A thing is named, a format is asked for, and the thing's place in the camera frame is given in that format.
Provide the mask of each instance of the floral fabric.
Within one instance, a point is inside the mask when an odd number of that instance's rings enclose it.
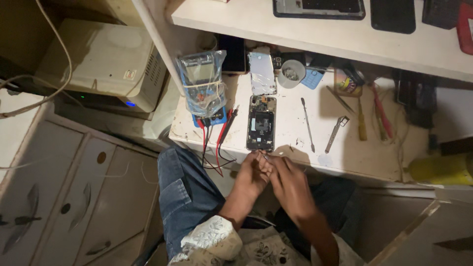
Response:
[[[361,266],[365,262],[340,237],[340,266]],[[169,266],[322,266],[314,248],[311,262],[299,254],[284,233],[274,227],[261,230],[241,229],[237,233],[232,223],[213,216],[198,225],[181,241],[182,252],[174,256]]]

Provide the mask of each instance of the workbench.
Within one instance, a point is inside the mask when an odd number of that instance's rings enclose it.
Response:
[[[221,154],[237,159],[241,163],[250,151],[246,149],[246,135],[248,129],[248,111],[251,91],[250,74],[234,77],[224,76],[228,86],[227,109],[239,106],[238,116],[228,132],[221,146]],[[403,136],[407,130],[399,104],[393,101],[394,82],[391,79],[380,78],[377,81],[381,90],[391,89],[385,93],[383,106],[387,117],[394,127],[397,126],[398,134]],[[386,181],[409,182],[412,179],[408,174],[402,177],[398,163],[399,141],[389,144],[390,141],[379,140],[377,124],[373,114],[374,94],[367,89],[363,90],[361,103],[365,114],[368,140],[362,142],[358,136],[358,121],[351,116],[335,97],[325,88],[333,86],[333,73],[325,73],[318,87],[309,89],[303,84],[293,89],[285,89],[278,85],[278,93],[272,95],[277,99],[275,122],[275,151],[273,154],[287,156],[294,162],[305,166],[307,171],[345,176],[345,177],[370,177]],[[311,151],[310,139],[307,130],[304,109],[301,98],[304,98],[307,115],[315,146],[315,153]],[[343,97],[343,99],[357,111],[356,98]],[[328,154],[325,148],[332,134],[333,127],[340,116],[346,115],[350,121],[340,127],[332,148]],[[207,147],[206,158],[215,162],[216,141],[222,125],[210,128],[210,141]],[[175,118],[171,126],[169,137],[201,156],[203,150],[202,129],[194,126],[191,113],[186,109],[185,98],[181,97],[178,103]],[[409,131],[403,145],[403,167],[419,157],[426,156],[428,147],[428,130],[409,126]],[[238,165],[230,166],[238,170]]]

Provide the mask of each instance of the metal spudger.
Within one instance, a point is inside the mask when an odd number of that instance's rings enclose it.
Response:
[[[312,149],[312,152],[315,153],[315,146],[314,146],[314,143],[312,142],[312,134],[310,133],[309,118],[307,117],[306,102],[304,101],[304,98],[301,98],[300,100],[302,101],[302,106],[304,107],[304,114],[306,114],[307,130],[309,130],[309,138],[310,138],[310,148]]]

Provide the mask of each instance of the black phone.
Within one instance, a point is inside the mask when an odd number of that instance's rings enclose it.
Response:
[[[246,73],[246,49],[243,38],[220,34],[219,50],[227,51],[227,56],[222,64],[222,73]]]
[[[276,98],[253,95],[250,98],[246,148],[250,151],[274,151]]]
[[[415,31],[414,0],[371,0],[373,29],[411,34]]]

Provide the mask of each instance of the plastic cup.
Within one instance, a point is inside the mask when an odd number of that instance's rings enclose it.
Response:
[[[284,73],[286,70],[293,70],[297,75],[297,80],[288,79]],[[283,88],[292,89],[297,86],[306,76],[306,67],[297,60],[287,60],[282,64],[281,71],[279,71],[278,81]]]

